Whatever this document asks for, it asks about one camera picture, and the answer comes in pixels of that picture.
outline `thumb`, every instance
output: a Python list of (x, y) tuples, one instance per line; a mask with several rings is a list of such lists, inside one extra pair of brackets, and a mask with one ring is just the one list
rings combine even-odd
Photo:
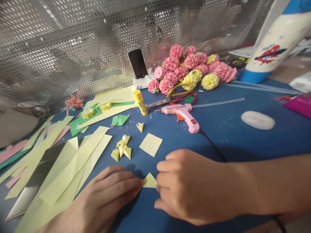
[(161, 198), (155, 201), (155, 209), (161, 209), (174, 218), (182, 219), (181, 216), (175, 210), (173, 210), (168, 204), (166, 204)]

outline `forearm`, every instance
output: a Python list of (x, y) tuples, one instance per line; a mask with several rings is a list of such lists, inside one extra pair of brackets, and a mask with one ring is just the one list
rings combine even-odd
[(311, 209), (311, 155), (230, 163), (245, 213), (267, 215)]

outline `hand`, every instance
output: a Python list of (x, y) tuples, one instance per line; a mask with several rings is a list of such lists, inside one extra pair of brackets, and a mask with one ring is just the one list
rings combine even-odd
[(200, 226), (239, 215), (235, 173), (228, 163), (205, 158), (190, 150), (177, 150), (157, 165), (155, 202), (170, 216)]
[(40, 232), (109, 232), (117, 213), (136, 197), (142, 186), (143, 180), (124, 171), (122, 166), (110, 166)]

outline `pink paper crumple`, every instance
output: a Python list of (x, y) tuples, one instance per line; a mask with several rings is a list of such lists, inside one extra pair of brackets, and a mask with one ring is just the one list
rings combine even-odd
[(148, 91), (153, 93), (155, 90), (159, 90), (159, 82), (157, 80), (151, 80), (148, 84)]
[(169, 79), (163, 79), (160, 82), (160, 90), (163, 94), (167, 95), (174, 87), (174, 84)]
[(190, 54), (189, 56), (186, 57), (185, 59), (185, 67), (188, 70), (193, 69), (194, 67), (196, 67), (198, 65), (198, 58), (196, 54)]
[(191, 46), (189, 46), (189, 47), (187, 47), (187, 48), (185, 49), (185, 52), (186, 52), (185, 57), (187, 57), (187, 56), (189, 56), (190, 54), (196, 54), (196, 53), (197, 53), (197, 48), (196, 48), (195, 46), (191, 45)]
[(161, 77), (163, 78), (167, 73), (168, 73), (168, 70), (161, 66), (158, 66), (154, 71), (155, 78), (158, 80), (160, 80)]
[(69, 108), (83, 108), (84, 103), (83, 100), (79, 99), (75, 95), (70, 95), (71, 99), (68, 98), (68, 100), (65, 101), (66, 109)]
[(215, 61), (209, 66), (209, 72), (216, 74), (221, 83), (228, 83), (236, 78), (237, 70), (222, 61)]
[(179, 59), (177, 57), (168, 57), (164, 60), (164, 68), (174, 72), (179, 67)]
[(208, 73), (208, 66), (207, 65), (198, 65), (193, 68), (193, 70), (199, 70), (202, 73), (202, 76), (207, 75)]
[(174, 71), (174, 73), (177, 76), (177, 79), (184, 79), (184, 77), (186, 77), (186, 72), (188, 71), (188, 69), (186, 67), (179, 67), (178, 69), (176, 69)]
[(175, 86), (178, 82), (178, 78), (176, 76), (175, 73), (167, 73), (165, 76), (164, 76), (164, 79), (167, 79), (169, 80), (171, 83), (173, 83), (173, 85)]
[(173, 45), (171, 47), (171, 50), (169, 51), (169, 55), (171, 57), (177, 57), (178, 59), (182, 57), (183, 53), (184, 53), (184, 49), (179, 44)]
[(197, 59), (199, 60), (199, 62), (198, 62), (198, 64), (199, 65), (206, 65), (206, 63), (207, 63), (207, 55), (206, 55), (206, 53), (199, 53), (198, 55), (197, 55)]

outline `smartphone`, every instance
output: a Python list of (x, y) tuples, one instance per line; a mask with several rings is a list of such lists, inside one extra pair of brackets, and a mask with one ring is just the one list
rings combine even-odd
[(128, 56), (136, 79), (144, 78), (148, 75), (143, 52), (140, 48), (129, 50)]

